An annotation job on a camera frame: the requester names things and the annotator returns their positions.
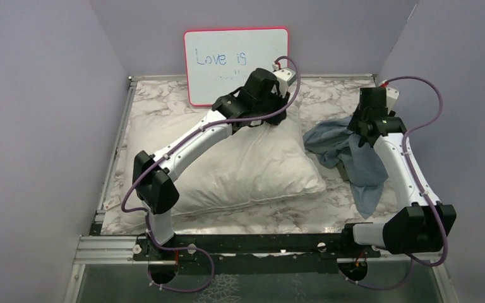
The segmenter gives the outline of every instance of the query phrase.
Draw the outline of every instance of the white pillow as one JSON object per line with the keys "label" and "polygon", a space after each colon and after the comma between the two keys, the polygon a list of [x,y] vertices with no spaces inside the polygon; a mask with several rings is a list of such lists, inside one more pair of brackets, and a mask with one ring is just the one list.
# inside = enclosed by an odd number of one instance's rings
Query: white pillow
{"label": "white pillow", "polygon": [[[196,125],[204,112],[179,116],[144,115],[132,118],[124,171],[124,190],[131,186],[135,155],[166,147]],[[278,126],[264,123],[242,128],[196,159],[175,183],[179,201],[172,215],[197,215],[255,204],[287,201],[320,194],[326,184],[304,153],[298,108],[287,109]],[[127,208],[141,206],[133,193]],[[141,211],[123,213],[124,228],[144,224]]]}

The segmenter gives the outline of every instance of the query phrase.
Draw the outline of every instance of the marble tabletop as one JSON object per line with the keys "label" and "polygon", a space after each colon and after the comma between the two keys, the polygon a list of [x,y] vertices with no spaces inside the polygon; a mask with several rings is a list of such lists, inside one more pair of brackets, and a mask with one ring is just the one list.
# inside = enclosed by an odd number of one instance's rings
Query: marble tabletop
{"label": "marble tabletop", "polygon": [[[342,118],[353,113],[358,103],[359,88],[374,86],[371,77],[303,78],[298,101],[302,102],[300,118],[302,132],[318,122]],[[186,81],[139,81],[130,112],[131,120],[139,115],[168,116],[200,112],[189,105]],[[123,188],[126,136],[119,147],[116,174],[110,194],[104,202],[106,210],[102,235],[140,234],[144,228],[126,230],[120,224],[120,201]],[[218,211],[193,217],[173,218],[174,230],[182,234],[274,234],[340,232],[345,223],[385,222],[397,212],[395,193],[386,182],[376,211],[364,220],[356,210],[348,182],[337,169],[321,166],[316,157],[307,152],[326,182],[326,193],[318,198],[269,203],[232,211]]]}

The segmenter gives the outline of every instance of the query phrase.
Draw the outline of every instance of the whiteboard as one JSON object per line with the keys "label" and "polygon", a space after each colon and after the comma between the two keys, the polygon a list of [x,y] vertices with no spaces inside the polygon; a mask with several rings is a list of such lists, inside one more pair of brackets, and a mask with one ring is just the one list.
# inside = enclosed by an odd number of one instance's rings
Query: whiteboard
{"label": "whiteboard", "polygon": [[184,34],[189,102],[212,105],[243,86],[256,68],[288,56],[286,28],[190,30]]}

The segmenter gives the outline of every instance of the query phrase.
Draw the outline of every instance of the wall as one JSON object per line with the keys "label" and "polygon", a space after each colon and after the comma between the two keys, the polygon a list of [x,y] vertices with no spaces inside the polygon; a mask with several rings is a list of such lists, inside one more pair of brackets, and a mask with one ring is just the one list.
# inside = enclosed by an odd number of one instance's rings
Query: wall
{"label": "wall", "polygon": [[286,26],[303,73],[378,73],[417,0],[90,0],[126,71],[184,74],[183,33]]}
{"label": "wall", "polygon": [[[441,119],[413,135],[424,173],[458,213],[447,263],[461,302],[485,302],[485,1],[421,0],[379,78],[426,77],[445,99]],[[428,120],[435,95],[401,81],[397,112]]]}
{"label": "wall", "polygon": [[86,0],[0,1],[0,302],[61,302],[127,76]]}

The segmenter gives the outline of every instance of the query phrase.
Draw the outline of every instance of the blue cloth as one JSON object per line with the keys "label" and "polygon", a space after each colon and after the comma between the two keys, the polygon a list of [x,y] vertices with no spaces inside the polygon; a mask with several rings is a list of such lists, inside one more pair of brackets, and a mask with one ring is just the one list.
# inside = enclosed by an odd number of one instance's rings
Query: blue cloth
{"label": "blue cloth", "polygon": [[358,147],[360,137],[347,129],[350,119],[320,122],[304,134],[304,147],[315,153],[319,163],[329,169],[343,162],[356,209],[367,219],[380,201],[388,174],[368,143]]}

